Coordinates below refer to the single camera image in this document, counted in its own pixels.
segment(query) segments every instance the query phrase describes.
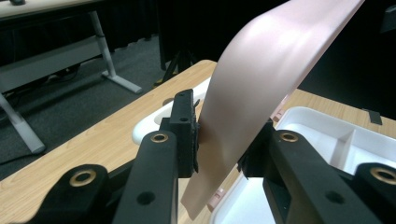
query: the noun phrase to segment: white plastic tray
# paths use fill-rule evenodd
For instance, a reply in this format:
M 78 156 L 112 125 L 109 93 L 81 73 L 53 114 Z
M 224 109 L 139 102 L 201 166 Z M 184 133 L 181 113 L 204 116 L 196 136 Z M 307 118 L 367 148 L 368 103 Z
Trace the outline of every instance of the white plastic tray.
M 276 126 L 302 134 L 330 165 L 354 174 L 363 162 L 396 168 L 396 140 L 306 107 L 289 109 Z M 262 178 L 238 177 L 210 223 L 275 223 Z

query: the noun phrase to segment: wooden table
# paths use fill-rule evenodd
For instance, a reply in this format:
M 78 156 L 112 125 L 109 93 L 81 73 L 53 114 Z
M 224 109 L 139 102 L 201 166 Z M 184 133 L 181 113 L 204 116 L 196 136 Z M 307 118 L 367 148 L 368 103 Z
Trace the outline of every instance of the wooden table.
M 213 73 L 216 63 L 201 61 L 153 91 L 125 106 L 90 129 L 70 139 L 44 157 L 0 182 L 0 223 L 23 222 L 38 209 L 50 188 L 69 169 L 86 163 L 101 164 L 110 172 L 133 159 L 138 145 L 131 133 L 136 123 L 163 106 L 163 101 L 177 92 L 193 88 Z M 382 118 L 383 125 L 370 123 L 368 113 L 314 94 L 296 90 L 284 109 L 307 106 L 366 129 L 396 138 L 396 121 Z M 237 177 L 233 171 L 224 181 L 228 189 Z M 179 180 L 179 196 L 187 180 Z M 179 205 L 179 223 L 191 223 L 183 206 Z M 193 223 L 208 223 L 205 209 Z

